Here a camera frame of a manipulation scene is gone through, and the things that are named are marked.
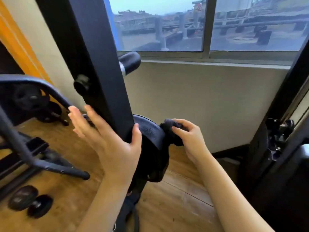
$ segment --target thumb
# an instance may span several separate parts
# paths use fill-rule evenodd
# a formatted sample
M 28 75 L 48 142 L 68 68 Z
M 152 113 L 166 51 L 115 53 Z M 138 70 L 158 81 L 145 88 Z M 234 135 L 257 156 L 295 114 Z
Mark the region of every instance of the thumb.
M 176 135 L 180 136 L 181 139 L 183 139 L 185 137 L 185 135 L 187 134 L 187 131 L 180 129 L 180 128 L 177 128 L 175 126 L 172 127 L 172 131 Z
M 131 146 L 141 149 L 141 131 L 138 128 L 138 124 L 135 124 L 132 129 Z

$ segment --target forearm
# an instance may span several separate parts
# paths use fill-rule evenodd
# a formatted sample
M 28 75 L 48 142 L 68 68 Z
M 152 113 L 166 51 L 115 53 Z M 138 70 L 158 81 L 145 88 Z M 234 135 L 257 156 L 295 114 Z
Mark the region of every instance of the forearm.
M 128 187 L 129 184 L 117 184 L 112 179 L 103 178 L 77 232 L 111 232 L 126 197 Z
M 274 231 L 209 152 L 199 160 L 198 170 L 226 232 Z

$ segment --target window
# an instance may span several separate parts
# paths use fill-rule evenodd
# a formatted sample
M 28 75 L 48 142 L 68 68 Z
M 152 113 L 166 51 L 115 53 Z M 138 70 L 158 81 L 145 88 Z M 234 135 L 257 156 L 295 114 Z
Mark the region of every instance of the window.
M 289 64 L 309 34 L 309 0 L 104 1 L 117 49 L 142 56 Z

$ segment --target person's left hand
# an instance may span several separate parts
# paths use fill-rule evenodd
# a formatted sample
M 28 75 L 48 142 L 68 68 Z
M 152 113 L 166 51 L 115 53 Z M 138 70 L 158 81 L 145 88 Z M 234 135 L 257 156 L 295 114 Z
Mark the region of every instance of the person's left hand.
M 132 142 L 124 142 L 91 106 L 86 105 L 87 115 L 95 125 L 92 128 L 75 106 L 69 107 L 73 131 L 85 140 L 99 155 L 105 177 L 126 185 L 132 181 L 141 154 L 141 132 L 138 124 L 132 130 Z

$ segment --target window frame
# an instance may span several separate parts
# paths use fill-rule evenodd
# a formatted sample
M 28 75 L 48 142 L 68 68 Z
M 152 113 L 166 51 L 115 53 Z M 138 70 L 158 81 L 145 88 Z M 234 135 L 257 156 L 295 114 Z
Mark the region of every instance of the window frame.
M 290 66 L 297 51 L 211 51 L 217 0 L 207 0 L 202 51 L 138 51 L 142 60 L 241 63 Z

